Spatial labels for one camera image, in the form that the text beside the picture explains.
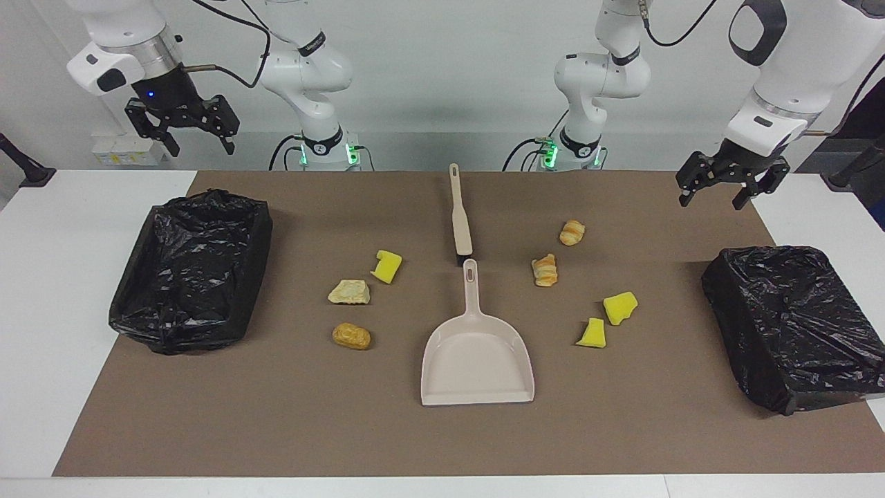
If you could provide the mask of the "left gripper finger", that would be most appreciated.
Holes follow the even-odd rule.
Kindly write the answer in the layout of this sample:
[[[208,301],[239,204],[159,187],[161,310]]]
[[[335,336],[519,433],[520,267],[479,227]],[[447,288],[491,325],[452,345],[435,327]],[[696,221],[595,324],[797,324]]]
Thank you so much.
[[[676,182],[680,187],[679,202],[682,207],[694,198],[698,190],[702,190],[720,182],[714,169],[716,158],[704,154],[689,155],[684,165],[676,173]]]
[[[754,199],[755,196],[774,192],[787,174],[790,173],[790,170],[791,167],[787,162],[774,162],[771,167],[765,170],[761,179],[756,180],[756,177],[751,175],[744,183],[743,188],[734,197],[734,209],[742,210],[750,199]]]

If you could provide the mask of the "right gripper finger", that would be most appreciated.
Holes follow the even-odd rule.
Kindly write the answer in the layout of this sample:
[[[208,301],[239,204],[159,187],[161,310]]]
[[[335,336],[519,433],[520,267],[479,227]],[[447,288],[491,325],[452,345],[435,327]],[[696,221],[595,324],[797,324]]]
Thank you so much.
[[[161,142],[169,154],[173,157],[179,156],[180,145],[168,132],[168,124],[165,122],[154,124],[148,117],[148,107],[140,99],[129,99],[124,112],[129,117],[133,129],[141,138]]]
[[[232,139],[239,131],[240,120],[224,95],[215,95],[205,101],[209,132],[218,136],[227,155],[232,155],[235,144]]]

